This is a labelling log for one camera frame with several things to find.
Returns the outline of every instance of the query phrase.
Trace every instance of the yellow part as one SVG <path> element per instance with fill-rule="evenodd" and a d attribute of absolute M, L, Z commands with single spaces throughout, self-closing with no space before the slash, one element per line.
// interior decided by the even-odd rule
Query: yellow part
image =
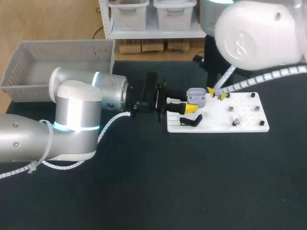
<path fill-rule="evenodd" d="M 198 110 L 198 105 L 196 105 L 196 104 L 187 104 L 186 105 L 186 110 L 185 110 L 184 114 L 194 113 L 197 110 Z"/>
<path fill-rule="evenodd" d="M 228 95 L 227 93 L 222 93 L 222 94 L 221 94 L 221 101 L 222 101 L 225 97 L 227 97 L 227 95 Z"/>
<path fill-rule="evenodd" d="M 207 87 L 207 89 L 209 90 L 211 97 L 214 97 L 214 89 L 212 89 L 210 87 Z"/>

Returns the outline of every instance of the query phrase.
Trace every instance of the white shelf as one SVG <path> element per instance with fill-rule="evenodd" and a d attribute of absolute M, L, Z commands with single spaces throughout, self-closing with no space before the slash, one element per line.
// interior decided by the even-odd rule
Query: white shelf
<path fill-rule="evenodd" d="M 153 6 L 147 9 L 147 26 L 146 31 L 119 31 L 114 25 L 113 19 L 110 20 L 111 33 L 109 38 L 112 39 L 157 39 L 157 38 L 201 38 L 206 33 L 201 29 L 195 13 L 192 15 L 190 31 L 160 31 L 158 23 L 157 10 Z"/>

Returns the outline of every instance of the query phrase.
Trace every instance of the cable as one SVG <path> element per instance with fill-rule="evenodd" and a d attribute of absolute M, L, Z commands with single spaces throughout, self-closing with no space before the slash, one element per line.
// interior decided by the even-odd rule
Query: cable
<path fill-rule="evenodd" d="M 234 91 L 237 91 L 237 90 L 247 88 L 248 86 L 263 83 L 265 81 L 270 81 L 270 80 L 273 80 L 273 79 L 287 77 L 287 76 L 293 76 L 293 75 L 301 74 L 301 73 L 307 73 L 306 66 L 295 66 L 295 67 L 280 69 L 280 70 L 277 70 L 277 71 L 272 71 L 270 73 L 259 75 L 259 76 L 256 76 L 254 78 L 250 78 L 248 80 L 244 80 L 244 81 L 241 81 L 239 83 L 221 88 L 221 89 L 217 90 L 216 93 L 222 94 L 222 93 L 234 92 Z"/>
<path fill-rule="evenodd" d="M 105 127 L 103 128 L 103 130 L 101 131 L 101 133 L 99 134 L 97 144 L 99 143 L 99 141 L 101 140 L 101 138 L 103 137 L 103 135 L 105 134 L 105 132 L 107 131 L 107 129 L 110 127 L 110 125 L 111 125 L 115 120 L 117 120 L 117 119 L 119 119 L 120 117 L 123 117 L 123 116 L 131 116 L 131 113 L 130 113 L 130 112 L 123 112 L 123 113 L 117 114 L 117 115 L 115 115 L 114 117 L 112 117 L 112 118 L 108 121 L 108 123 L 105 125 Z M 50 137 L 50 136 L 53 137 L 53 131 L 50 131 L 49 137 Z M 44 153 L 44 155 L 43 155 L 43 157 L 42 157 L 41 159 L 44 159 L 44 158 L 48 155 L 48 153 L 49 153 L 49 151 L 50 151 L 50 149 L 49 149 L 49 143 L 50 143 L 50 138 L 49 138 L 49 140 L 48 140 L 48 144 L 47 144 L 47 147 L 46 147 L 46 151 L 45 151 L 45 153 Z M 16 169 L 16 170 L 13 170 L 13 171 L 10 171 L 10 172 L 2 173 L 2 174 L 0 174 L 0 179 L 5 178 L 5 177 L 9 177 L 9 176 L 16 175 L 16 174 L 22 173 L 22 172 L 27 171 L 27 170 L 31 170 L 32 167 L 34 167 L 34 165 L 36 164 L 36 162 L 39 162 L 39 161 L 34 161 L 34 162 L 32 162 L 32 163 L 30 163 L 30 164 L 28 164 L 28 165 L 26 165 L 26 166 L 24 166 L 24 167 L 22 167 L 22 168 L 20 168 L 20 169 Z M 77 166 L 81 165 L 81 164 L 84 163 L 84 162 L 85 162 L 85 161 L 79 161 L 79 162 L 74 163 L 74 164 L 69 165 L 69 166 L 58 166 L 58 165 L 50 164 L 50 163 L 48 163 L 48 162 L 46 162 L 46 161 L 42 161 L 42 163 L 43 163 L 45 166 L 47 166 L 47 167 L 49 167 L 49 168 L 52 168 L 52 169 L 57 169 L 57 170 L 69 170 L 69 169 L 73 169 L 73 168 L 76 168 Z"/>
<path fill-rule="evenodd" d="M 101 12 L 101 11 L 100 11 L 100 8 L 98 7 L 98 8 L 96 9 L 96 13 L 100 13 L 100 12 Z M 96 32 L 94 33 L 92 39 L 95 38 L 95 35 L 96 35 L 103 27 L 104 27 L 104 26 L 101 26 L 98 30 L 96 30 Z"/>
<path fill-rule="evenodd" d="M 94 39 L 95 35 L 103 28 L 104 26 L 101 26 L 98 30 L 96 30 L 96 32 L 94 33 L 92 39 Z"/>
<path fill-rule="evenodd" d="M 35 165 L 35 161 L 20 168 L 20 169 L 16 169 L 16 170 L 13 170 L 13 171 L 10 171 L 10 172 L 5 172 L 5 173 L 2 173 L 0 174 L 0 179 L 3 179 L 5 177 L 9 177 L 9 176 L 13 176 L 13 175 L 16 175 L 16 174 L 19 174 L 19 173 L 22 173 L 24 171 L 27 171 L 28 169 L 30 169 L 33 165 Z"/>
<path fill-rule="evenodd" d="M 197 55 L 198 55 L 198 54 L 200 54 L 200 53 L 203 53 L 203 54 L 205 54 L 205 52 L 204 52 L 204 51 L 200 51 L 200 52 L 198 52 L 198 53 L 197 53 Z"/>
<path fill-rule="evenodd" d="M 123 117 L 123 116 L 131 116 L 131 113 L 130 112 L 123 112 L 123 113 L 120 113 L 120 114 L 117 114 L 115 115 L 114 117 L 112 117 L 108 123 L 105 125 L 105 127 L 102 129 L 102 131 L 100 132 L 99 136 L 98 136 L 98 141 L 97 141 L 97 144 L 99 143 L 99 141 L 101 140 L 101 138 L 103 137 L 103 135 L 105 134 L 105 132 L 107 131 L 107 129 L 110 127 L 110 125 L 115 121 L 117 120 L 118 118 L 120 117 Z M 69 170 L 69 169 L 73 169 L 73 168 L 76 168 L 78 167 L 80 164 L 84 163 L 84 161 L 79 161 L 75 164 L 72 164 L 72 165 L 69 165 L 69 166 L 58 166 L 58 165 L 54 165 L 54 164 L 50 164 L 46 161 L 43 161 L 42 162 L 44 165 L 46 165 L 47 167 L 49 168 L 52 168 L 52 169 L 57 169 L 57 170 Z"/>
<path fill-rule="evenodd" d="M 230 66 L 229 69 L 226 71 L 226 73 L 219 79 L 219 81 L 214 86 L 214 92 L 216 92 L 218 89 L 220 89 L 225 82 L 230 78 L 230 76 L 233 74 L 233 72 L 236 70 L 235 66 Z"/>

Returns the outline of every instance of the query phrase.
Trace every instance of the zip tie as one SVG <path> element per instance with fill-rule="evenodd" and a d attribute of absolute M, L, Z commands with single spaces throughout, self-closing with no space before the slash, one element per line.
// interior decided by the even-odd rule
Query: zip tie
<path fill-rule="evenodd" d="M 48 129 L 49 129 L 49 138 L 48 138 L 48 144 L 47 144 L 47 147 L 46 147 L 46 150 L 45 150 L 45 153 L 44 155 L 41 157 L 41 159 L 39 161 L 37 161 L 31 168 L 30 170 L 28 171 L 28 173 L 32 173 L 33 171 L 36 170 L 37 166 L 40 165 L 41 162 L 43 162 L 46 157 L 48 156 L 50 150 L 51 150 L 51 145 L 52 145 L 52 139 L 53 139 L 53 128 L 52 128 L 52 124 L 47 121 L 47 120 L 40 120 L 39 122 L 43 123 L 45 122 L 48 126 Z"/>

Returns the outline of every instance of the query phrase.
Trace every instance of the metal shelving unit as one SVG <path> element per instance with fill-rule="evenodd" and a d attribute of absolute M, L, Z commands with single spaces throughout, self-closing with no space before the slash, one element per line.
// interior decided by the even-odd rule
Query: metal shelving unit
<path fill-rule="evenodd" d="M 146 31 L 119 31 L 114 25 L 113 17 L 109 17 L 109 7 L 106 0 L 99 0 L 99 5 L 105 35 L 108 39 L 201 38 L 206 36 L 195 13 L 192 15 L 189 31 L 160 31 L 156 8 L 152 5 L 147 8 Z"/>

